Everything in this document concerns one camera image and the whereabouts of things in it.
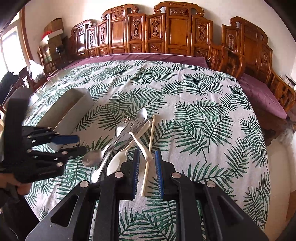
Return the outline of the person's left hand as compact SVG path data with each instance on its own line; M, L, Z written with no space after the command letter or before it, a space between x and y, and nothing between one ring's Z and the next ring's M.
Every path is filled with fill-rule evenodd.
M14 177L11 173L0 173L0 187L6 188L8 185L17 187L18 194L24 196L29 194L32 184L31 183L21 183Z

